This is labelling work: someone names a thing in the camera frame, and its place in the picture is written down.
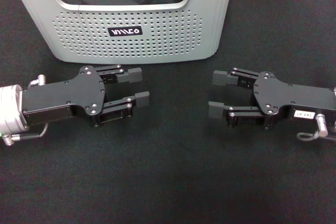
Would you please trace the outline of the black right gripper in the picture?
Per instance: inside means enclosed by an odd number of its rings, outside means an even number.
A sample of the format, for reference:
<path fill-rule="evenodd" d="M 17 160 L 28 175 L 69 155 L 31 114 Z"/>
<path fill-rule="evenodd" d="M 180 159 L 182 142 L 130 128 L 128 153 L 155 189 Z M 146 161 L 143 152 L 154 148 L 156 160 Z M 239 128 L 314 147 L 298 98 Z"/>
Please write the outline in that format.
<path fill-rule="evenodd" d="M 330 88 L 303 86 L 278 80 L 271 72 L 253 72 L 241 68 L 215 70 L 212 84 L 253 88 L 259 106 L 230 106 L 208 102 L 208 117 L 225 119 L 229 127 L 239 124 L 263 125 L 263 114 L 276 122 L 282 119 L 315 122 L 323 114 L 327 126 L 336 122 L 336 95 Z"/>

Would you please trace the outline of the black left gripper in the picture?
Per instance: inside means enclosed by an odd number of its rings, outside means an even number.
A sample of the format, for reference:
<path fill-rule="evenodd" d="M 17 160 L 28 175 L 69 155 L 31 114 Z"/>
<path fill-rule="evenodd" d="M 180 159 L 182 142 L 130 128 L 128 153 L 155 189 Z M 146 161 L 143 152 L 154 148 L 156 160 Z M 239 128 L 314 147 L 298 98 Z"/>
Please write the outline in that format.
<path fill-rule="evenodd" d="M 150 93 L 140 92 L 106 102 L 105 84 L 141 82 L 142 69 L 121 65 L 84 66 L 70 80 L 30 86 L 22 92 L 22 112 L 29 126 L 79 117 L 92 126 L 102 116 L 132 116 L 133 108 L 149 105 Z"/>

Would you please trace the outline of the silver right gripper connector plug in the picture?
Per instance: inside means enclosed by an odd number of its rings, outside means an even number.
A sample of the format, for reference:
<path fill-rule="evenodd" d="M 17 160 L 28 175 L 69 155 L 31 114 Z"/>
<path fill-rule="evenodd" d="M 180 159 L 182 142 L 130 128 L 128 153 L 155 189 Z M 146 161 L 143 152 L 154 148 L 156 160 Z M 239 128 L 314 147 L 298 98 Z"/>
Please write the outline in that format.
<path fill-rule="evenodd" d="M 318 135 L 320 137 L 326 137 L 328 136 L 328 128 L 325 116 L 323 114 L 317 114 L 316 115 L 316 122 L 318 126 Z"/>

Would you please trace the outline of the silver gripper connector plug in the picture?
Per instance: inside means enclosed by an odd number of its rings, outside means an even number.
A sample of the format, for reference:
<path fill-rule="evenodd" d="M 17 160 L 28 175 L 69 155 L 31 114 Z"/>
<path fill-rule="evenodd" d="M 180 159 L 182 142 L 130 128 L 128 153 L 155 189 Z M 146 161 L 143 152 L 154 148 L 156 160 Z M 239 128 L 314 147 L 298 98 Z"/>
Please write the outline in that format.
<path fill-rule="evenodd" d="M 46 84 L 46 77 L 44 74 L 38 75 L 37 79 L 31 81 L 28 87 L 35 87 L 35 86 L 44 86 Z"/>
<path fill-rule="evenodd" d="M 325 116 L 323 114 L 317 114 L 316 115 L 316 122 L 318 126 L 318 135 L 320 137 L 326 137 L 328 136 L 328 128 Z"/>

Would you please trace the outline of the grey perforated plastic storage basket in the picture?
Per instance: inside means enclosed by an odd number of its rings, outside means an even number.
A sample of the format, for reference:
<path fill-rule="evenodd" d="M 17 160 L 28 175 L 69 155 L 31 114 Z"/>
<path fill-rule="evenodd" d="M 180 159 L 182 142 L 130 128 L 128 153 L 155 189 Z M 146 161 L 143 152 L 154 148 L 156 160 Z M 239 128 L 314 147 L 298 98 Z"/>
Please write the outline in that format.
<path fill-rule="evenodd" d="M 218 49 L 229 0 L 160 5 L 22 2 L 59 60 L 131 65 L 211 57 Z"/>

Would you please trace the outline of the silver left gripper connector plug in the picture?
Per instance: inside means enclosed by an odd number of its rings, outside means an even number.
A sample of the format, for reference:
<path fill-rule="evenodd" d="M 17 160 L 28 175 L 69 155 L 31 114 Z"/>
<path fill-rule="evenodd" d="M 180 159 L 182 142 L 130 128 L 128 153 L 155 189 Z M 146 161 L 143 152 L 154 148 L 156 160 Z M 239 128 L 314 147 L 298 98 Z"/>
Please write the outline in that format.
<path fill-rule="evenodd" d="M 28 87 L 35 87 L 35 86 L 44 86 L 46 84 L 46 77 L 44 74 L 38 75 L 37 79 L 31 81 Z"/>

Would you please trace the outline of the black tablecloth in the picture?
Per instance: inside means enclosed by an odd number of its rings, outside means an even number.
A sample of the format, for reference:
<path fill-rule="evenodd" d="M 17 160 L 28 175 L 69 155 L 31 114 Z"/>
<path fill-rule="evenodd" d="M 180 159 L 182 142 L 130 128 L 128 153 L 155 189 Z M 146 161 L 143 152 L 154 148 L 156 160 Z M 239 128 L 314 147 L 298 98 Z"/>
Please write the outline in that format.
<path fill-rule="evenodd" d="M 336 224 L 336 143 L 296 139 L 314 124 L 208 117 L 210 100 L 249 103 L 249 90 L 212 85 L 233 67 L 335 87 L 336 0 L 230 0 L 215 55 L 109 86 L 111 100 L 150 93 L 132 117 L 0 139 L 0 224 Z"/>

